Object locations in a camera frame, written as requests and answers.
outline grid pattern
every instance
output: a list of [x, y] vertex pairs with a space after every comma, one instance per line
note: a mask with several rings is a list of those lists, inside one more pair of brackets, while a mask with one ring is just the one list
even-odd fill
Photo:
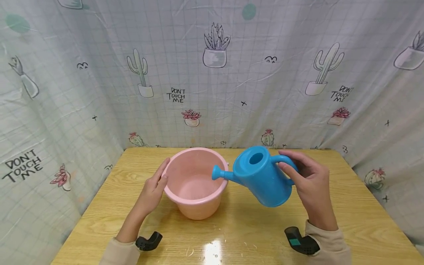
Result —
[[[50, 263], [107, 166], [134, 146], [131, 132], [150, 147], [245, 148], [262, 145], [269, 128], [276, 148], [339, 150], [361, 178], [384, 169], [383, 188], [370, 189], [411, 241], [424, 244], [424, 66], [393, 66], [424, 31], [421, 0], [81, 0], [81, 9], [64, 7], [69, 2], [4, 0], [0, 7], [0, 172], [30, 150], [43, 167], [0, 182], [2, 264]], [[248, 3], [256, 6], [251, 20], [242, 16]], [[9, 27], [10, 14], [31, 30]], [[212, 23], [231, 37], [222, 68], [203, 62]], [[324, 59], [335, 43], [342, 62], [323, 92], [306, 95], [319, 74], [317, 53]], [[133, 49], [147, 61], [152, 98], [141, 96], [127, 65]], [[39, 87], [34, 99], [9, 66], [13, 56]], [[87, 68], [77, 67], [83, 62]], [[354, 89], [334, 101], [342, 86]], [[182, 103], [169, 100], [172, 88], [185, 90]], [[328, 124], [340, 107], [349, 118]], [[198, 126], [185, 123], [181, 112], [189, 109], [201, 114]], [[70, 191], [50, 184], [62, 164]]]

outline watering can handle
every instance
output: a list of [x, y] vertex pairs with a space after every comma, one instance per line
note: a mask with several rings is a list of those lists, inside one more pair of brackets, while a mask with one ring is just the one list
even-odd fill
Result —
[[[283, 156], [283, 155], [271, 156], [271, 163], [275, 164], [275, 163], [279, 163], [279, 162], [286, 163], [286, 164], [290, 165], [292, 168], [294, 168], [297, 172], [299, 172], [299, 169], [297, 169], [297, 166], [294, 164], [294, 162], [288, 156]], [[288, 179], [288, 183], [290, 185], [294, 185], [294, 182], [291, 179]]]

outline beige sleeve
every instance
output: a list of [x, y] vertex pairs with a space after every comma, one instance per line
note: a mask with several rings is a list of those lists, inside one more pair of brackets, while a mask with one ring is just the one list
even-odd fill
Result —
[[109, 241], [99, 265], [136, 265], [140, 251], [134, 242]]
[[306, 221], [305, 234], [318, 243], [320, 250], [309, 258], [308, 265], [351, 265], [352, 256], [343, 233], [325, 231]]

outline table surface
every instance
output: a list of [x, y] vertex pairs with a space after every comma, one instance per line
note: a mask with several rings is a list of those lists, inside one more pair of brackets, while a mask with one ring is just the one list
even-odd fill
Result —
[[[183, 148], [130, 148], [66, 240], [52, 264], [98, 264], [103, 251], [134, 205], [144, 181], [166, 157]], [[215, 149], [230, 163], [244, 149]], [[424, 264], [387, 212], [342, 156], [330, 150], [299, 150], [330, 169], [330, 190], [338, 224], [351, 246], [353, 264]], [[270, 150], [272, 155], [277, 150]], [[307, 257], [289, 246], [284, 229], [307, 218], [296, 188], [277, 208], [262, 206], [249, 190], [229, 182], [217, 212], [206, 220], [184, 217], [163, 195], [144, 221], [140, 235], [163, 235], [158, 248], [142, 252], [139, 264], [306, 264]]]

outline cactus drawing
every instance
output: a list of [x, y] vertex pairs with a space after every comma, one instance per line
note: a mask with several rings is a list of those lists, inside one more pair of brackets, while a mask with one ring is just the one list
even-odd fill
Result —
[[380, 167], [378, 170], [373, 169], [365, 176], [365, 184], [379, 190], [383, 187], [382, 181], [385, 179], [386, 172]]
[[272, 130], [266, 129], [265, 131], [266, 133], [264, 133], [261, 137], [262, 144], [265, 145], [266, 147], [277, 148], [276, 145], [274, 144], [274, 134], [272, 133]]
[[149, 147], [147, 144], [144, 143], [143, 139], [141, 139], [140, 135], [138, 135], [136, 132], [132, 132], [129, 134], [131, 143], [136, 145], [137, 147]]
[[212, 23], [211, 33], [205, 37], [206, 48], [203, 52], [203, 64], [210, 68], [222, 68], [227, 64], [227, 47], [231, 37], [223, 37], [222, 25]]
[[306, 87], [306, 94], [309, 96], [315, 96], [320, 94], [325, 86], [328, 84], [328, 82], [324, 82], [325, 77], [327, 76], [329, 71], [332, 71], [339, 66], [339, 64], [342, 62], [344, 53], [340, 53], [339, 56], [336, 58], [337, 51], [339, 50], [340, 43], [336, 42], [333, 44], [333, 46], [328, 51], [327, 55], [325, 55], [323, 63], [321, 63], [323, 50], [320, 50], [315, 57], [314, 61], [314, 68], [319, 72], [317, 80], [311, 81], [308, 83]]
[[127, 63], [128, 67], [130, 67], [130, 70], [138, 74], [140, 77], [141, 84], [138, 84], [138, 91], [140, 92], [140, 95], [145, 98], [151, 98], [153, 97], [153, 88], [151, 85], [146, 85], [146, 79], [145, 75], [147, 74], [147, 61], [145, 58], [140, 60], [140, 54], [138, 53], [137, 49], [134, 49], [134, 63], [135, 66], [129, 56], [127, 56]]
[[418, 31], [412, 46], [403, 50], [393, 65], [403, 70], [415, 70], [424, 62], [424, 33]]
[[21, 77], [22, 84], [25, 87], [26, 92], [30, 96], [31, 99], [35, 98], [40, 90], [38, 89], [38, 86], [34, 81], [32, 81], [27, 74], [25, 74], [21, 61], [17, 56], [12, 57], [11, 63], [9, 65], [12, 67], [12, 69]]

